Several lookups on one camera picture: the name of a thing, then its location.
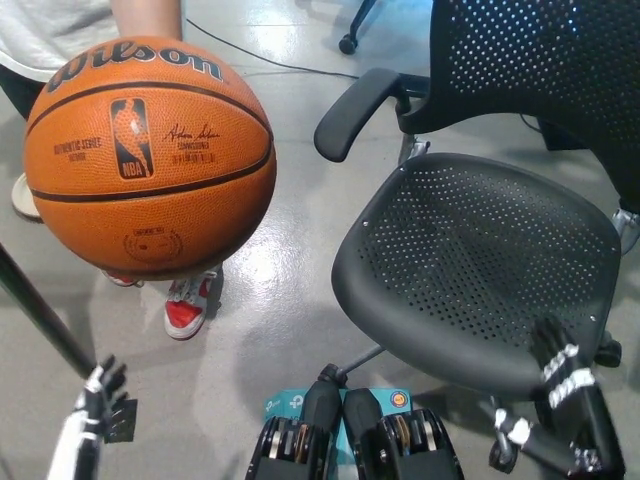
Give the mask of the robot left white-black hand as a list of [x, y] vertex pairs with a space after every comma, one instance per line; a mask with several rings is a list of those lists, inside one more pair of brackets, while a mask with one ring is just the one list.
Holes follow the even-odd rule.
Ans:
[[129, 398], [124, 389], [127, 366], [111, 354], [89, 374], [65, 418], [46, 478], [96, 479], [101, 449], [117, 408]]

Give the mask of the robot right white-black hand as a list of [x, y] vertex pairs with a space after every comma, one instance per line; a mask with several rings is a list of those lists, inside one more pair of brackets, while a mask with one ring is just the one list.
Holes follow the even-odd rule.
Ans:
[[565, 479], [624, 478], [626, 465], [616, 428], [578, 342], [555, 318], [536, 320], [530, 336], [547, 421], [533, 423], [495, 408], [495, 431]]

